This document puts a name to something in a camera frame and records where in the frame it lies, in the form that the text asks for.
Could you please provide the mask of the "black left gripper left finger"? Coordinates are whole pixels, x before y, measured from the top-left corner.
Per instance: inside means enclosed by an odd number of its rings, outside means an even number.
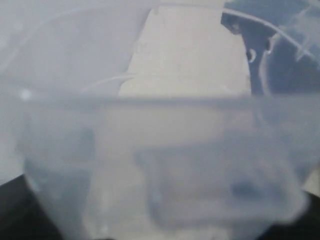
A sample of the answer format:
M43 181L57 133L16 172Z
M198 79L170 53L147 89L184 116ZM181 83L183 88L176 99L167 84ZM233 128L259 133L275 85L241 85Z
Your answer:
M28 188L24 175L0 186L0 238L2 240L61 240Z

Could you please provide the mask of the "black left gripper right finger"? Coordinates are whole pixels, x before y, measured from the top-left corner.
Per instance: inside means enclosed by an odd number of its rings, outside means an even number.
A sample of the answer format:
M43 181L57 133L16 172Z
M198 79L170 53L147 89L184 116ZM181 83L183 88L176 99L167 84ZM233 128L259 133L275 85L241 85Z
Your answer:
M307 192L309 206L295 222L273 225L260 240L320 240L320 197Z

